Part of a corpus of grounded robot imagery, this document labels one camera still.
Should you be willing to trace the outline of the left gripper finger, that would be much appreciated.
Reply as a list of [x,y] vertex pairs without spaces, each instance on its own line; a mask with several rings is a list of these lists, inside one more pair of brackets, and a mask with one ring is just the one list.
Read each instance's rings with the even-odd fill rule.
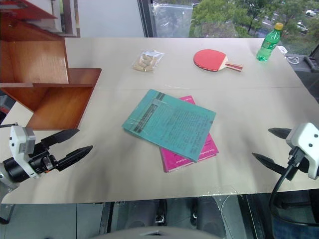
[[86,146],[83,148],[79,148],[69,154],[66,155],[63,159],[59,160],[57,162],[57,170],[62,171],[73,164],[80,161],[82,158],[84,158],[91,150],[93,149],[93,146]]
[[44,145],[46,149],[49,149],[52,145],[69,140],[78,132],[79,129],[65,129],[42,139],[41,143]]

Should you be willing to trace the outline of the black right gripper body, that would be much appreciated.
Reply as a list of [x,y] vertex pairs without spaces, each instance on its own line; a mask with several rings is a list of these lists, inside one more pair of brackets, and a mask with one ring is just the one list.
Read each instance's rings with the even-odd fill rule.
[[294,147],[289,152],[288,171],[300,170],[307,173],[309,169],[309,161],[306,159],[305,153],[299,148]]

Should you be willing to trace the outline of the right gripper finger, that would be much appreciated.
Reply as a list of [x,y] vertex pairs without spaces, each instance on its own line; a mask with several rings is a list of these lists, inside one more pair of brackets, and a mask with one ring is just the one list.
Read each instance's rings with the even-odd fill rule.
[[263,164],[265,167],[267,167],[268,169],[283,175],[287,169],[284,168],[281,165],[276,164],[272,159],[262,155],[262,154],[258,154],[258,153],[252,153],[252,155],[261,163]]
[[289,128],[279,128],[279,127],[274,127],[274,128],[268,129],[269,133],[275,135],[276,137],[283,139],[285,142],[287,142],[286,139],[291,131],[292,130]]

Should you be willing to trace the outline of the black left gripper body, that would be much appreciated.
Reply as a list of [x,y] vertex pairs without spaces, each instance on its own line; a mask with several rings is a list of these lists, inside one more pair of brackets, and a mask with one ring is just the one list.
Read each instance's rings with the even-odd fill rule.
[[35,150],[32,154],[29,154],[29,165],[37,173],[48,173],[53,169],[60,171],[58,161],[55,157],[49,153],[47,149]]

